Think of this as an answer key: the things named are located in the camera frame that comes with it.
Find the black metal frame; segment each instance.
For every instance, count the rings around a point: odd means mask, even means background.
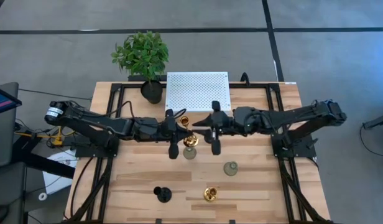
[[[274,91],[275,97],[277,100],[277,104],[279,107],[279,111],[284,110],[284,107],[282,104],[282,98],[281,98],[281,94],[280,94],[280,87],[279,87],[278,83],[250,83],[249,78],[248,78],[246,73],[243,73],[243,75],[241,76],[241,82],[245,82],[245,83],[230,83],[229,87],[230,88],[263,88],[266,92],[266,95],[267,95],[267,102],[269,105],[269,110],[275,110],[274,102],[272,99],[272,91]],[[164,83],[161,83],[161,85],[163,88],[166,88],[166,86],[167,86]],[[141,83],[125,83],[125,84],[114,83],[114,84],[112,84],[108,108],[106,111],[108,113],[112,111],[112,107],[114,104],[114,102],[113,102],[114,96],[115,96],[117,91],[119,91],[119,98],[118,98],[118,102],[117,102],[117,108],[118,108],[122,105],[126,88],[140,88],[141,86],[142,86]],[[119,117],[121,115],[121,111],[122,111],[122,108],[117,110],[116,117]],[[283,175],[289,176],[289,174],[285,168],[284,158],[278,157],[278,161],[279,161],[280,173],[282,174],[282,176]],[[302,195],[302,193],[300,192],[300,184],[299,184],[299,180],[298,180],[298,173],[297,173],[296,164],[295,164],[295,161],[293,158],[289,158],[288,161],[289,161],[290,168],[291,168],[290,170],[291,170],[291,176],[292,176],[293,182],[292,183],[287,182],[287,180],[285,178],[282,178],[282,186],[283,186],[283,191],[284,191],[285,205],[287,207],[288,220],[290,223],[298,223],[299,221],[307,221],[305,209],[303,206],[303,204],[305,204],[305,205],[307,204],[307,200]],[[92,189],[91,189],[91,195],[94,195],[96,192],[98,192],[99,188],[102,186],[102,184],[101,184],[102,178],[99,178],[100,172],[101,172],[102,162],[103,162],[102,158],[98,158],[98,160],[96,162],[95,173],[94,173],[94,177],[93,177],[93,185],[92,185]],[[107,197],[108,197],[108,186],[109,186],[109,181],[110,181],[109,176],[111,175],[112,164],[113,164],[113,158],[109,158],[107,166],[106,166],[106,171],[108,171],[109,174],[108,174],[108,178],[106,178],[104,180],[104,187],[103,187],[103,193],[102,193],[101,203],[100,203],[100,208],[99,208],[98,221],[91,219],[92,214],[93,214],[93,204],[95,202],[95,197],[88,197],[87,200],[91,200],[92,203],[90,204],[88,211],[86,213],[86,222],[90,222],[90,223],[103,222],[104,212],[105,212],[106,202],[107,202]],[[296,220],[294,218],[294,215],[293,215],[291,196],[290,196],[290,191],[288,189],[289,186],[292,188],[292,190],[294,192],[298,191],[296,195],[297,195],[297,199],[298,199],[297,202],[298,202],[298,210],[299,210],[300,220]]]

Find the perforated white panel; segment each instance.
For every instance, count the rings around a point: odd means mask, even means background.
[[[165,110],[212,112],[212,101],[231,111],[227,72],[168,72]]]

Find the wooden tabletop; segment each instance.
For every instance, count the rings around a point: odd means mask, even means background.
[[[91,111],[106,112],[111,84],[96,84]],[[279,85],[284,110],[302,106],[295,84]],[[230,97],[232,108],[253,106],[268,109],[263,89],[231,88]],[[147,102],[138,88],[126,89],[126,100],[132,101],[135,116],[159,120],[164,117],[165,89],[162,101],[157,105]],[[190,123],[207,115],[186,113]],[[128,106],[122,109],[121,116],[131,116]],[[197,156],[192,160],[184,158],[182,142],[179,143],[178,158],[171,160],[168,158],[169,143],[121,141],[118,156],[113,162],[104,222],[154,223],[156,218],[161,218],[163,223],[228,223],[229,220],[236,223],[287,223],[279,165],[268,136],[222,136],[219,156],[212,155],[203,136],[199,138]],[[87,160],[82,158],[78,161],[67,202],[68,217],[74,185]],[[229,161],[236,161],[239,165],[238,173],[232,177],[223,172],[224,164]],[[321,216],[330,218],[317,167],[306,158],[296,158],[295,161],[303,194]],[[96,159],[93,159],[80,180],[74,210],[81,206],[91,191],[95,164]],[[156,186],[168,187],[172,191],[172,199],[167,203],[159,202],[153,194]],[[203,192],[207,187],[217,187],[216,201],[204,200]],[[295,218],[299,219],[296,199],[293,193],[291,195]],[[100,193],[93,218],[98,216],[99,203]]]

